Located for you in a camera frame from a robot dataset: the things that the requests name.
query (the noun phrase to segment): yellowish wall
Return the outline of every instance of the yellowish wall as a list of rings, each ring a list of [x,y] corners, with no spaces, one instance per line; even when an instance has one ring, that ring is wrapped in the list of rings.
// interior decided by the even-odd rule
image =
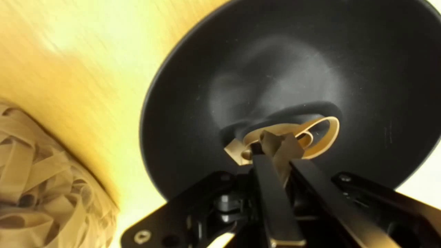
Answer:
[[[121,209],[118,233],[164,203],[138,145],[151,78],[223,2],[0,2],[0,98],[38,120],[102,181]]]

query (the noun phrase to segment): round hole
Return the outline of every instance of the round hole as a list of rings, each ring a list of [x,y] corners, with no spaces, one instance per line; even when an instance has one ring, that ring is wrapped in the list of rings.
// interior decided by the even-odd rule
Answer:
[[[179,247],[179,244],[180,244],[179,236],[169,235],[169,236],[165,236],[165,238],[162,239],[162,246],[164,246],[164,247],[173,248],[173,247]]]

